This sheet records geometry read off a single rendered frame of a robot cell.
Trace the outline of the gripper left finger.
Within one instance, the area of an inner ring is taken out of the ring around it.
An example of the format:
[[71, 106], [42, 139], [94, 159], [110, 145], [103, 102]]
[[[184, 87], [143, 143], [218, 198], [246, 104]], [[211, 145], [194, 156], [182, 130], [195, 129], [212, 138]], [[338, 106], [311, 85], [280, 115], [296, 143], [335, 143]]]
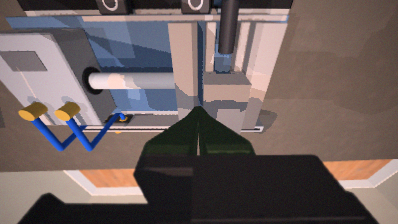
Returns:
[[147, 141], [140, 157], [145, 154], [197, 155], [197, 147], [198, 106], [195, 106], [186, 117]]

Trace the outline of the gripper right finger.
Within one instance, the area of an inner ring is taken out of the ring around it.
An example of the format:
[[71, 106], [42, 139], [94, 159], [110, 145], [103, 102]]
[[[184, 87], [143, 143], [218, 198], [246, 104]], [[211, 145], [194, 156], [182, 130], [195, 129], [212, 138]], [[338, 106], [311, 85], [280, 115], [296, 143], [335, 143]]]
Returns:
[[[201, 132], [202, 138], [201, 138]], [[256, 155], [251, 142], [198, 106], [199, 152], [203, 155]]]

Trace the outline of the grey metal block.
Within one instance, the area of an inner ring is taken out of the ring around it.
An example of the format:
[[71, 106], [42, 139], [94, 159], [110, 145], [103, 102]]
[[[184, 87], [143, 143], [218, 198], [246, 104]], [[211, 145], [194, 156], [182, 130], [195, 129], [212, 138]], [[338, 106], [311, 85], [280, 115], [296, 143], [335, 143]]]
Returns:
[[240, 135], [252, 84], [242, 71], [203, 72], [203, 108]]

